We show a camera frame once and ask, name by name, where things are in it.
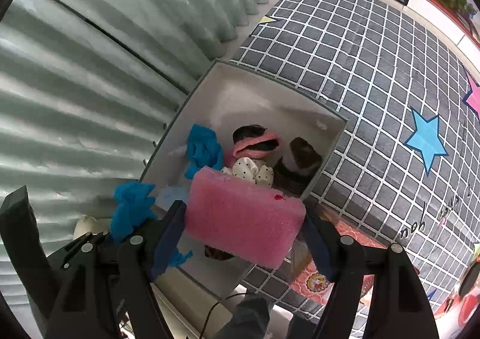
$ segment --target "screw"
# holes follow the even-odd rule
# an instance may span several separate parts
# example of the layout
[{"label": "screw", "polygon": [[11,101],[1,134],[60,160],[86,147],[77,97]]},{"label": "screw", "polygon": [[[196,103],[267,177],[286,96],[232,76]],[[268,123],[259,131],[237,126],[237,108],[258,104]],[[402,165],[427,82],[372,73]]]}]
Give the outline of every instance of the screw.
[{"label": "screw", "polygon": [[400,252],[403,251],[403,247],[401,245],[399,245],[398,243],[393,243],[392,244],[392,251],[399,254]]},{"label": "screw", "polygon": [[82,246],[82,252],[84,253],[89,253],[90,251],[93,250],[93,244],[92,243],[87,243]]},{"label": "screw", "polygon": [[131,245],[139,245],[141,242],[143,242],[143,237],[140,235],[135,235],[130,238]]},{"label": "screw", "polygon": [[351,236],[345,235],[340,238],[340,242],[343,245],[352,245],[353,244],[353,238]]}]

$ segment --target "person's leg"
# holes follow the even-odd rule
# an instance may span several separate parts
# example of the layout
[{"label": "person's leg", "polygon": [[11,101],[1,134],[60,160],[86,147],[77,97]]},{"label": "person's leg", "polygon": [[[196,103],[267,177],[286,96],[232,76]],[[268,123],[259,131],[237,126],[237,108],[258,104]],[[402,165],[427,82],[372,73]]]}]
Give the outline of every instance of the person's leg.
[{"label": "person's leg", "polygon": [[263,339],[270,321],[271,306],[258,294],[247,294],[233,316],[214,339]]}]

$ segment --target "dark blue star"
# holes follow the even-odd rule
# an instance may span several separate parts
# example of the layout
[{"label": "dark blue star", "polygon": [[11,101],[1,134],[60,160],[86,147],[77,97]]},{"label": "dark blue star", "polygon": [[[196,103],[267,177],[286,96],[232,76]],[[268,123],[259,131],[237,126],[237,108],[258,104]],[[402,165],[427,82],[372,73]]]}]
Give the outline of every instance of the dark blue star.
[{"label": "dark blue star", "polygon": [[438,137],[439,116],[436,115],[427,121],[414,108],[411,108],[411,111],[415,122],[415,131],[404,145],[420,152],[428,176],[435,157],[448,156]]}]

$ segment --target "wire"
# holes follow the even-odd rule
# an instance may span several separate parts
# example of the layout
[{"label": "wire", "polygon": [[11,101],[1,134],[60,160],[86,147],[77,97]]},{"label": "wire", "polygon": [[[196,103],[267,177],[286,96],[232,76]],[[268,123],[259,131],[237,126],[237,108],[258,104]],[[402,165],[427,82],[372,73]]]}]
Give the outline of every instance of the wire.
[{"label": "wire", "polygon": [[201,331],[200,336],[198,337],[198,339],[202,339],[203,334],[205,333],[205,330],[206,330],[206,328],[207,328],[208,319],[210,318],[210,315],[212,314],[213,309],[214,309],[218,304],[221,304],[222,302],[228,300],[229,298],[232,298],[232,297],[235,297],[235,296],[246,296],[247,294],[251,294],[251,293],[246,292],[246,293],[231,294],[231,295],[229,295],[228,297],[225,297],[223,300],[217,301],[215,304],[213,304],[213,306],[210,308],[210,311],[208,311],[207,318],[205,319],[205,323],[203,323],[203,328],[202,328],[202,331]]}]

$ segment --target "grid pattern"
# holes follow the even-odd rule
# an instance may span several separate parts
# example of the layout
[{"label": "grid pattern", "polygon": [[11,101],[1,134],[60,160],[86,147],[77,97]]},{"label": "grid pattern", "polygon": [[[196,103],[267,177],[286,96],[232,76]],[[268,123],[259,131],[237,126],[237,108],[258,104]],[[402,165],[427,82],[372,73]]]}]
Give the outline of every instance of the grid pattern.
[{"label": "grid pattern", "polygon": [[[436,309],[480,233],[480,133],[461,101],[468,91],[464,67],[433,33],[378,0],[280,0],[268,15],[278,21],[259,25],[232,61],[283,79],[348,119],[312,195],[381,243],[405,246],[425,291],[438,289]],[[419,154],[403,145],[414,130],[411,107],[426,119],[440,115],[449,156],[436,157],[428,177]],[[458,204],[440,228],[439,210],[455,196]],[[401,238],[420,223],[424,205],[425,227]],[[281,269],[255,267],[245,285],[310,318],[321,313],[318,305],[309,312],[312,301],[287,288],[280,292],[284,286],[275,281],[286,286]],[[363,332],[362,311],[354,336]]]}]

